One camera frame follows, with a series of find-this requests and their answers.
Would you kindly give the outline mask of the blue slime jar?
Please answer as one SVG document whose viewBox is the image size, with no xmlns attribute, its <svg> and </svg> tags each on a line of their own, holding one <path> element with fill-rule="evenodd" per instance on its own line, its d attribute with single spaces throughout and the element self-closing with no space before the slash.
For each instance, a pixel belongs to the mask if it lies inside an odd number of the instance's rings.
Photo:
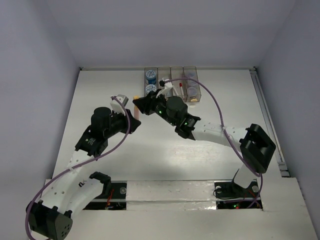
<svg viewBox="0 0 320 240">
<path fill-rule="evenodd" d="M 150 69 L 145 72 L 145 80 L 148 84 L 155 85 L 157 83 L 157 73 L 155 70 Z"/>
<path fill-rule="evenodd" d="M 157 91 L 157 87 L 156 85 L 154 84 L 148 84 L 146 87 L 145 87 L 145 94 L 149 94 L 150 92 L 156 92 Z"/>
</svg>

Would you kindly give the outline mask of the black cap whiteboard marker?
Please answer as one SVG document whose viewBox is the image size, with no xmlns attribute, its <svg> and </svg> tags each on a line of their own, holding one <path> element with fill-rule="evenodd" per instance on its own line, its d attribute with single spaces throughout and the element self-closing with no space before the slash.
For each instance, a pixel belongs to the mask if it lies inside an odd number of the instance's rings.
<svg viewBox="0 0 320 240">
<path fill-rule="evenodd" d="M 173 88 L 173 91 L 174 91 L 175 95 L 178 96 L 179 94 L 178 94 L 176 88 L 174 86 L 172 88 Z"/>
</svg>

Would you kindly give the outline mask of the red cap whiteboard marker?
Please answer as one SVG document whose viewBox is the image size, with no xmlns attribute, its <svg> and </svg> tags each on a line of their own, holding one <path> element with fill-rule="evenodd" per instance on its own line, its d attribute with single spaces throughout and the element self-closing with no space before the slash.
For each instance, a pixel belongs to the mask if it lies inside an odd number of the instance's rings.
<svg viewBox="0 0 320 240">
<path fill-rule="evenodd" d="M 181 96 L 183 96 L 184 95 L 184 89 L 183 89 L 183 85 L 182 85 L 181 82 L 179 83 L 179 89 L 180 89 Z"/>
</svg>

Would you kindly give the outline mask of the clear jar of rubber bands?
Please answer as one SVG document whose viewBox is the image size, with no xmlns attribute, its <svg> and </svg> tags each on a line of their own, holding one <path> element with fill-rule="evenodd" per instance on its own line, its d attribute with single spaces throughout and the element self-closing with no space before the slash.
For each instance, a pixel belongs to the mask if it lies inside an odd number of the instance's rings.
<svg viewBox="0 0 320 240">
<path fill-rule="evenodd" d="M 194 71 L 188 71 L 188 72 L 185 72 L 185 77 L 186 77 L 186 78 L 195 79 L 195 78 L 196 78 L 196 74 L 195 74 Z"/>
</svg>

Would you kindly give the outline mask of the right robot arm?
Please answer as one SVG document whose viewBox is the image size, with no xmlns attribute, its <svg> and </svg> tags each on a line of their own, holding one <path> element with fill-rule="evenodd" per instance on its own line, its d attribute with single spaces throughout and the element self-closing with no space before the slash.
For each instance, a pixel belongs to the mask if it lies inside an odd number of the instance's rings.
<svg viewBox="0 0 320 240">
<path fill-rule="evenodd" d="M 230 190 L 242 196 L 256 177 L 266 173 L 276 150 L 275 143 L 258 124 L 247 128 L 226 127 L 215 124 L 188 112 L 188 106 L 178 96 L 165 98 L 156 92 L 133 100 L 144 115 L 157 114 L 182 138 L 206 141 L 232 148 L 240 157 L 242 166 L 235 173 Z"/>
</svg>

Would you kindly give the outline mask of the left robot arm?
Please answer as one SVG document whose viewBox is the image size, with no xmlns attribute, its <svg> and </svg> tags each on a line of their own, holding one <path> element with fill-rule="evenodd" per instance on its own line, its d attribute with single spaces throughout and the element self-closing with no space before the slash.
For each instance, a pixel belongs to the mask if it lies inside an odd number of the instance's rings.
<svg viewBox="0 0 320 240">
<path fill-rule="evenodd" d="M 107 155 L 109 138 L 118 133 L 132 134 L 141 122 L 130 110 L 116 112 L 98 107 L 90 125 L 75 145 L 66 169 L 50 180 L 26 208 L 25 230 L 49 240 L 64 240 L 73 226 L 74 218 L 96 197 L 107 197 L 112 191 L 110 176 L 89 169 L 89 163 Z"/>
</svg>

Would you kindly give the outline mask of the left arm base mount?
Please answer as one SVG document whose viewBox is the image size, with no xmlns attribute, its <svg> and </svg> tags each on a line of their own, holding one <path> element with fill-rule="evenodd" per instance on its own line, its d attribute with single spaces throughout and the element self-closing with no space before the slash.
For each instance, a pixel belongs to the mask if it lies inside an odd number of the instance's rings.
<svg viewBox="0 0 320 240">
<path fill-rule="evenodd" d="M 84 210 L 117 211 L 127 208 L 127 182 L 113 181 L 109 193 L 103 193 L 93 199 Z"/>
</svg>

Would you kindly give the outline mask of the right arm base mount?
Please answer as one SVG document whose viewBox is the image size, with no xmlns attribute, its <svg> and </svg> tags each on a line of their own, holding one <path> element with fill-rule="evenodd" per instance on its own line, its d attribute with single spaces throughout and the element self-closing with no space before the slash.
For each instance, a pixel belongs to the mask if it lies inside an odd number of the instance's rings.
<svg viewBox="0 0 320 240">
<path fill-rule="evenodd" d="M 254 179 L 247 188 L 237 186 L 232 181 L 214 183 L 213 196 L 218 210 L 263 209 L 258 181 Z"/>
</svg>

